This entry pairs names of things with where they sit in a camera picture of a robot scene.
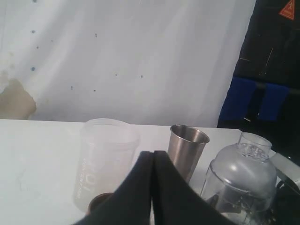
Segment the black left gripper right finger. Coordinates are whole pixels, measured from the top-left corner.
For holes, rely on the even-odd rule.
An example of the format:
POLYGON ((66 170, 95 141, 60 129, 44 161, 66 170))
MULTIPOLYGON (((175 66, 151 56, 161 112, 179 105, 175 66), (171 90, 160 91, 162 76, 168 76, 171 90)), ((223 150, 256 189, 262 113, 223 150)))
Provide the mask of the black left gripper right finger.
POLYGON ((232 225, 185 182, 167 152, 155 151, 152 202, 156 225, 232 225))

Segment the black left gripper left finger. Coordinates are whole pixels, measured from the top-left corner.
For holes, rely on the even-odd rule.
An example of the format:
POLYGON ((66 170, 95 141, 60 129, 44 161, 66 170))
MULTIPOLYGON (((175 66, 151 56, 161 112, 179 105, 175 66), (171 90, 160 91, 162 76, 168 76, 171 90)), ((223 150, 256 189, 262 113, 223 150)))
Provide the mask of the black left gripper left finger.
POLYGON ((141 152, 134 167, 112 196, 77 224, 148 225, 152 166, 153 153, 141 152))

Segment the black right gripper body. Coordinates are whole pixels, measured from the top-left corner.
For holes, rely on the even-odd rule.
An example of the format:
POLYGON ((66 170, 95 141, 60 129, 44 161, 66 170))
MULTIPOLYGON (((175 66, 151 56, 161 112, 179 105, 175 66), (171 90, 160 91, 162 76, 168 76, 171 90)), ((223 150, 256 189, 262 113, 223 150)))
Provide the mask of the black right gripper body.
POLYGON ((271 207, 273 225, 300 223, 300 167, 276 153, 271 158, 277 171, 276 196, 271 207))

